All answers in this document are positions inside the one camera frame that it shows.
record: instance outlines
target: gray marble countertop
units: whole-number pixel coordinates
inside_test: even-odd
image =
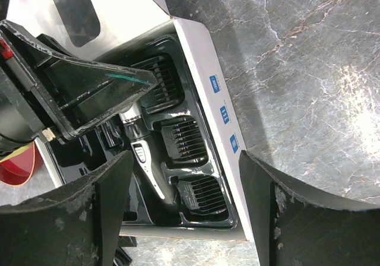
[[[380,204],[379,0],[166,0],[211,32],[247,149]]]

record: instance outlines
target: box lid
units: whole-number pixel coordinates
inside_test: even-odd
[[[10,0],[7,19],[92,60],[170,21],[170,15],[164,0]]]

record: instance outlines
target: red object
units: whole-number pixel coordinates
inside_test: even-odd
[[[4,39],[0,38],[0,47],[1,49],[1,54],[5,58],[5,60],[8,60],[9,58],[13,57],[13,52],[10,49],[10,47],[5,43]]]
[[[35,143],[23,153],[0,163],[0,181],[11,186],[22,186],[34,170],[41,168],[42,157]]]

